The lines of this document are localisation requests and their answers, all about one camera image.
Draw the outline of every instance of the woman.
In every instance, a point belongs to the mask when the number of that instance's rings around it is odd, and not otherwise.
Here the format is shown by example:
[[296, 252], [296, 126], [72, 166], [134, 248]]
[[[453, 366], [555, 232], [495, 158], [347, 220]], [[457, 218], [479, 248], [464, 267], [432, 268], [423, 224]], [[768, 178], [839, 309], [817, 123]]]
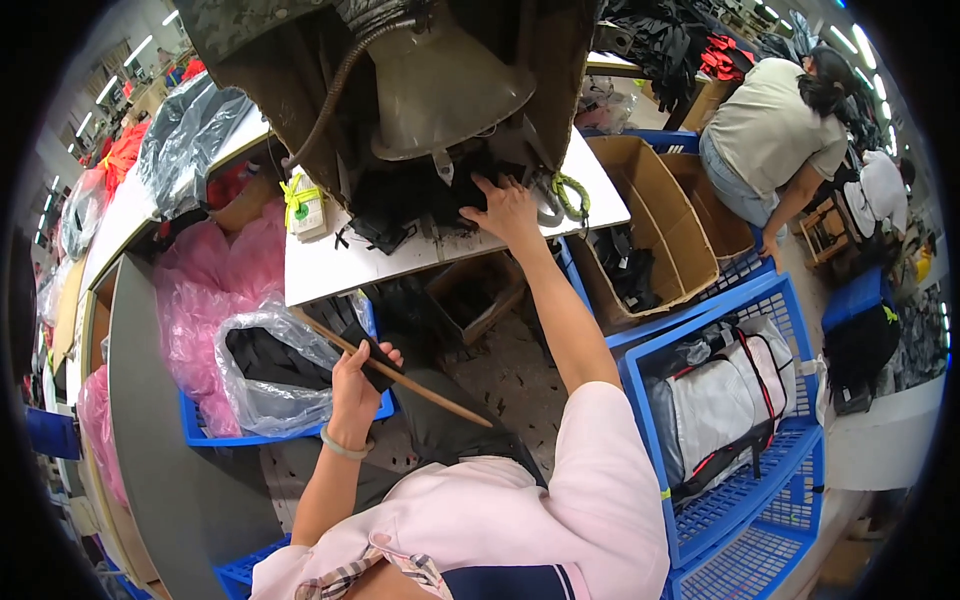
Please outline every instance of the woman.
[[835, 113], [855, 85], [850, 65], [825, 45], [804, 57], [803, 67], [761, 60], [701, 136], [701, 160], [717, 198], [763, 229], [760, 254], [773, 256], [778, 271], [787, 221], [824, 180], [833, 180], [847, 151], [847, 129]]
[[[381, 349], [406, 374], [493, 427], [394, 387], [422, 466], [361, 463], [380, 394], [366, 342], [333, 369], [333, 416], [290, 545], [253, 569], [251, 600], [655, 600], [669, 567], [660, 486], [596, 321], [557, 267], [537, 205], [513, 178], [474, 176], [487, 212], [461, 214], [503, 240], [526, 274], [569, 391], [547, 487], [495, 414], [416, 348]], [[296, 440], [310, 444], [310, 440]]]

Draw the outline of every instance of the jeans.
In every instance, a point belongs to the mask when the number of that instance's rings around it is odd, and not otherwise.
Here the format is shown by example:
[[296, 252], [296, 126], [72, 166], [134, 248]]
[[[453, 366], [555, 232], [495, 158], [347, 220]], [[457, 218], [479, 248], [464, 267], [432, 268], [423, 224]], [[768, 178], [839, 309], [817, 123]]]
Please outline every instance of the jeans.
[[[546, 488], [546, 482], [526, 445], [483, 402], [433, 367], [409, 340], [390, 333], [381, 336], [381, 340], [392, 342], [403, 353], [403, 369], [408, 377], [493, 424], [493, 427], [478, 425], [395, 384], [391, 389], [399, 404], [398, 416], [407, 421], [411, 446], [419, 459], [419, 467], [430, 463], [449, 467], [456, 465], [462, 457], [502, 456], [520, 463], [533, 475], [539, 486]], [[322, 447], [320, 440], [300, 438], [282, 444], [284, 456], [296, 473], [313, 472]], [[379, 504], [407, 474], [368, 463], [361, 464], [353, 513], [362, 513]]]
[[[732, 210], [736, 216], [763, 229], [780, 203], [777, 192], [772, 192], [768, 198], [760, 197], [754, 188], [740, 178], [720, 157], [708, 132], [700, 136], [700, 161], [720, 202]], [[778, 244], [782, 244], [786, 239], [786, 232], [786, 225], [777, 232]]]

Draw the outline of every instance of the pink shirt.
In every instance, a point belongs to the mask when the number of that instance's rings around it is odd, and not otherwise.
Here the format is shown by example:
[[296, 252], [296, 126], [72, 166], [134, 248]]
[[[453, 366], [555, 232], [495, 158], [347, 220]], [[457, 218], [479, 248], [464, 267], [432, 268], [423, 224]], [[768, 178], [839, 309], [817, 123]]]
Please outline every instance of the pink shirt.
[[371, 544], [426, 554], [441, 572], [562, 564], [578, 600], [659, 598], [669, 567], [660, 486], [622, 391], [592, 382], [570, 396], [556, 459], [549, 492], [506, 458], [420, 468], [312, 548], [281, 548], [258, 564], [251, 600], [290, 600]]

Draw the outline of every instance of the fluorescent light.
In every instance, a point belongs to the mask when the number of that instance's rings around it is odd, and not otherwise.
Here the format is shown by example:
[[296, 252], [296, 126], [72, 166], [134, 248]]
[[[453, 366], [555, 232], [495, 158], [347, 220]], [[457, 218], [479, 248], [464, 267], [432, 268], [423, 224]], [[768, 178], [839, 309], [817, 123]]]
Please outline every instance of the fluorescent light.
[[876, 59], [874, 58], [874, 52], [870, 49], [870, 40], [867, 39], [867, 35], [856, 23], [853, 24], [853, 37], [856, 38], [856, 45], [860, 46], [860, 50], [863, 52], [864, 62], [870, 68], [876, 69]]
[[133, 62], [133, 59], [136, 58], [136, 55], [140, 54], [140, 51], [147, 47], [147, 44], [150, 43], [150, 40], [153, 39], [153, 35], [147, 36], [146, 39], [140, 42], [140, 45], [136, 47], [136, 50], [130, 53], [126, 60], [124, 60], [124, 66], [130, 66], [130, 63]]
[[883, 80], [880, 78], [880, 74], [874, 74], [874, 88], [876, 89], [876, 96], [880, 100], [887, 99], [887, 90], [883, 87]]
[[863, 83], [866, 84], [867, 87], [869, 87], [870, 89], [874, 88], [874, 85], [870, 83], [870, 80], [867, 79], [867, 76], [863, 73], [863, 71], [860, 70], [860, 67], [855, 66], [853, 70], [856, 71], [856, 74], [860, 76], [860, 79], [863, 80]]
[[107, 92], [110, 91], [110, 88], [113, 87], [113, 84], [117, 83], [117, 76], [114, 75], [110, 78], [110, 81], [107, 82], [107, 85], [104, 87], [104, 91], [100, 92], [100, 95], [97, 96], [97, 104], [100, 104], [104, 98], [107, 97]]
[[80, 137], [80, 134], [84, 131], [84, 127], [86, 127], [86, 124], [90, 122], [90, 118], [92, 116], [93, 116], [93, 111], [88, 112], [86, 114], [86, 117], [84, 117], [84, 121], [80, 124], [80, 128], [77, 129], [77, 137]]
[[848, 48], [850, 48], [850, 51], [851, 51], [851, 52], [853, 52], [854, 54], [858, 54], [857, 51], [856, 51], [856, 46], [853, 45], [853, 42], [851, 42], [850, 40], [847, 39], [846, 36], [844, 36], [843, 34], [841, 34], [841, 33], [840, 33], [840, 30], [837, 29], [837, 26], [836, 26], [836, 25], [830, 25], [830, 30], [833, 32], [833, 34], [834, 34], [835, 36], [837, 36], [837, 37], [840, 39], [840, 41], [842, 41], [842, 42], [844, 43], [845, 46], [847, 46]]

